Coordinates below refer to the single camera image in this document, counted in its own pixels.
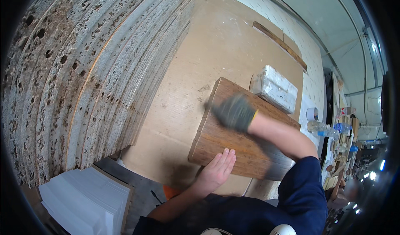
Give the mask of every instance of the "gloved hand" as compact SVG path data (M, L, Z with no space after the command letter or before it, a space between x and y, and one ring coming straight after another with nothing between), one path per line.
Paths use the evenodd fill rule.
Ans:
M211 112L227 128L238 132L247 132L258 110L250 106L246 96L242 93L235 94L219 106L211 105Z

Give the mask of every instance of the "white foam block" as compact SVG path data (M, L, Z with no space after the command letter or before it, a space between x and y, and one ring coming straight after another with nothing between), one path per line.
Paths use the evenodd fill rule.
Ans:
M294 113L297 88L271 66L267 65L261 73L253 75L250 92L286 114Z

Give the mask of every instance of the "cardboard sheet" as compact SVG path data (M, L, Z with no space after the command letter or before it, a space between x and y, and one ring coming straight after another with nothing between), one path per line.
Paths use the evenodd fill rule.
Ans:
M178 49L150 107L136 146L122 155L133 172L174 188L193 182L200 166L187 154L201 122L212 87L225 77L246 89L251 77L273 66L298 88L299 119L303 71L274 42L252 28L258 21L277 36L281 29L236 0L205 0L197 5L189 33ZM230 175L216 193L246 193L251 178Z

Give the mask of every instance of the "person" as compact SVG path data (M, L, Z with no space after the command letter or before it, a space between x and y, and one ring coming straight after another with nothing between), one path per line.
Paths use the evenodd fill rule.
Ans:
M278 188L277 207L256 198L212 194L227 180L236 161L236 151L226 148L190 187L140 217L133 234L205 234L217 229L224 234L267 235L284 224L297 235L321 234L328 210L313 142L254 109L244 95L231 96L211 110L225 127L268 140L296 162Z
M339 210L349 204L360 199L363 185L356 179L347 181L349 185L346 187L346 182L343 179L344 169L339 172L338 181L333 188L325 191L326 205L329 209Z

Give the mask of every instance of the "white tiled wall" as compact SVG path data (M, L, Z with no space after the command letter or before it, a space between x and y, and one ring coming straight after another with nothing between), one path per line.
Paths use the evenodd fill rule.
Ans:
M303 73L303 94L308 96L320 111L324 109L324 75L320 49L307 32L286 12L270 0L237 0L282 29L299 47L307 74Z

